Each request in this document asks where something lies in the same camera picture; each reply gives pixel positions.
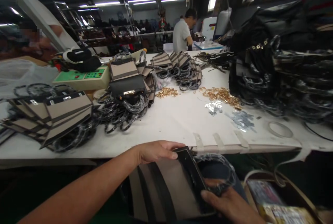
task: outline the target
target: cardboard box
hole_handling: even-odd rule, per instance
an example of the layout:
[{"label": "cardboard box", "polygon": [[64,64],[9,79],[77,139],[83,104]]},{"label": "cardboard box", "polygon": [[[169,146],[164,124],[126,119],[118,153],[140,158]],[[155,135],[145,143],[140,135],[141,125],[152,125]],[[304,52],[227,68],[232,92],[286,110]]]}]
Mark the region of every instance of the cardboard box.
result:
[{"label": "cardboard box", "polygon": [[[282,198],[288,206],[305,208],[308,211],[308,213],[311,215],[311,217],[316,221],[316,223],[324,223],[322,219],[319,217],[318,210],[313,205],[313,203],[307,198],[307,196],[283,174],[277,173],[277,175],[283,179],[283,181],[285,182],[285,187],[282,188],[279,185],[277,185],[276,182],[272,179],[272,176],[268,174],[263,174],[263,173],[253,174],[250,177],[250,179],[270,182],[273,188],[277,191],[280,198]],[[245,185],[244,190],[250,206],[253,207],[253,209],[255,209],[256,212],[258,212],[261,206],[256,205],[247,184]]]}]

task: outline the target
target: plastic bag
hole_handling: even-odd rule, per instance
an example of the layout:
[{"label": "plastic bag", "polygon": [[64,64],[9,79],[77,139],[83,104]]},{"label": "plastic bag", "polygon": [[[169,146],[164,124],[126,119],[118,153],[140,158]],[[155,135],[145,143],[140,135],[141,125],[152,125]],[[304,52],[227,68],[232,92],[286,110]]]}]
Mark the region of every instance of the plastic bag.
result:
[{"label": "plastic bag", "polygon": [[0,62],[0,98],[15,98],[15,87],[34,83],[52,84],[57,68],[37,66],[34,62],[13,59]]},{"label": "plastic bag", "polygon": [[152,71],[152,75],[155,80],[156,91],[160,91],[162,88],[167,87],[172,80],[172,77],[168,77],[165,79],[159,78],[155,71]]}]

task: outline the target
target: human hand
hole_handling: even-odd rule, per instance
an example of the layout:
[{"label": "human hand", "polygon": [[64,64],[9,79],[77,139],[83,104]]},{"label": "human hand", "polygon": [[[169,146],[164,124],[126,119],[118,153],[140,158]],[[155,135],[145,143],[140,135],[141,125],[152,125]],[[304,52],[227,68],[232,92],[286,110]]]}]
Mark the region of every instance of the human hand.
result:
[{"label": "human hand", "polygon": [[[205,179],[205,183],[209,187],[215,187],[224,183],[224,180]],[[232,223],[266,223],[232,187],[229,187],[221,197],[217,197],[207,190],[201,191],[201,196],[205,202],[212,205]]]},{"label": "human hand", "polygon": [[41,38],[41,40],[37,44],[40,49],[51,49],[52,48],[51,41],[46,37]]},{"label": "human hand", "polygon": [[161,158],[176,160],[178,155],[172,152],[172,150],[182,147],[185,147],[185,144],[161,140],[139,144],[133,147],[133,149],[137,155],[138,164],[147,164]]}]

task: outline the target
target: fluorescent light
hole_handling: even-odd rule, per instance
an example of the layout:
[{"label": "fluorescent light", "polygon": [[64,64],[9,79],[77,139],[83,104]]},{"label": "fluorescent light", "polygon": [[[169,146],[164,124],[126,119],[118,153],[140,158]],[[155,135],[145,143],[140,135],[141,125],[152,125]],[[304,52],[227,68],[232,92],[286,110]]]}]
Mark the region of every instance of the fluorescent light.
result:
[{"label": "fluorescent light", "polygon": [[106,3],[97,3],[95,4],[96,6],[107,6],[107,5],[117,5],[120,4],[119,1],[115,1],[115,2],[106,2]]},{"label": "fluorescent light", "polygon": [[19,16],[21,16],[21,17],[23,18],[23,16],[22,16],[18,11],[16,11],[14,8],[11,7],[11,10],[12,10],[15,14],[17,14],[17,15],[19,15]]},{"label": "fluorescent light", "polygon": [[143,5],[143,4],[151,4],[151,3],[156,3],[156,1],[149,1],[149,2],[141,2],[141,3],[134,3],[133,5]]},{"label": "fluorescent light", "polygon": [[171,2],[171,1],[180,1],[180,0],[161,0],[161,2]]},{"label": "fluorescent light", "polygon": [[152,1],[152,0],[129,0],[128,3],[143,2],[143,1]]},{"label": "fluorescent light", "polygon": [[15,25],[15,24],[1,24],[0,26],[9,26],[9,25]]},{"label": "fluorescent light", "polygon": [[84,9],[84,10],[78,10],[78,11],[92,11],[92,10],[99,10],[99,8]]}]

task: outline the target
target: factory floor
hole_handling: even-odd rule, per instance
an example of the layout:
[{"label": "factory floor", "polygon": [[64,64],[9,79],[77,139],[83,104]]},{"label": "factory floor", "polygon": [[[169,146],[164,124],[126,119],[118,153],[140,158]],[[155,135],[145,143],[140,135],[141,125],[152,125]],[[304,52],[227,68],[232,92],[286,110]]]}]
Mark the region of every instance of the factory floor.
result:
[{"label": "factory floor", "polygon": [[[253,169],[270,168],[288,160],[296,152],[271,154],[235,154],[226,158],[242,180]],[[327,223],[333,223],[332,153],[312,152],[305,162],[283,165],[279,171],[287,176],[318,207]],[[23,167],[0,171],[0,216],[2,224],[17,223],[22,217],[59,191],[87,173],[91,166]],[[131,223],[127,205],[119,191],[110,197],[90,223]]]}]

